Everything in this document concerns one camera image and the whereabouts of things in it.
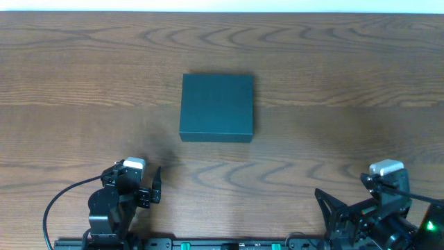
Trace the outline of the black gift box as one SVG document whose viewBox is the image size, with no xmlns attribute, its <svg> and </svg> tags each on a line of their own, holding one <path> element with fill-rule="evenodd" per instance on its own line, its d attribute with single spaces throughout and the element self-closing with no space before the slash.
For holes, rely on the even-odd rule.
<svg viewBox="0 0 444 250">
<path fill-rule="evenodd" d="M 184 74 L 179 135 L 183 142 L 253 139 L 254 76 Z"/>
</svg>

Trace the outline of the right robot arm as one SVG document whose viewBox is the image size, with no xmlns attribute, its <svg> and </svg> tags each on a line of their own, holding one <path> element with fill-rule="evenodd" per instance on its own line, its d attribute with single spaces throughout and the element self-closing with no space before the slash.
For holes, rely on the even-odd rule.
<svg viewBox="0 0 444 250">
<path fill-rule="evenodd" d="M 406 169 L 360 179 L 372 197 L 354 205 L 315 190 L 330 249 L 443 248 L 443 200 L 411 193 Z M 407 220 L 414 199 L 429 204 L 420 226 Z"/>
</svg>

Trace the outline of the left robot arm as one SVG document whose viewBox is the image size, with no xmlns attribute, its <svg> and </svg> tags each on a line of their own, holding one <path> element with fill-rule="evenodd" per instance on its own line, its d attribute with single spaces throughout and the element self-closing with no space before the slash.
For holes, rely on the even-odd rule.
<svg viewBox="0 0 444 250">
<path fill-rule="evenodd" d="M 143 249 L 144 241 L 130 232 L 138 208 L 150 208 L 161 201 L 161 169 L 157 168 L 150 187 L 142 185 L 145 160 L 127 158 L 102 172 L 102 188 L 88 200 L 89 236 L 83 249 Z"/>
</svg>

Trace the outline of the black mounting rail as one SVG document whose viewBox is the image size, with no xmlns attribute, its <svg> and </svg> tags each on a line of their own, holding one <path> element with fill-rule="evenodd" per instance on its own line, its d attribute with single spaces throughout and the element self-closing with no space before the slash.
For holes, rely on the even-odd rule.
<svg viewBox="0 0 444 250">
<path fill-rule="evenodd" d="M 133 249 L 133 250 L 325 250 L 330 243 L 319 239 L 290 240 L 172 240 L 150 238 L 135 243 L 95 244 L 92 240 L 56 240 L 54 250 Z"/>
</svg>

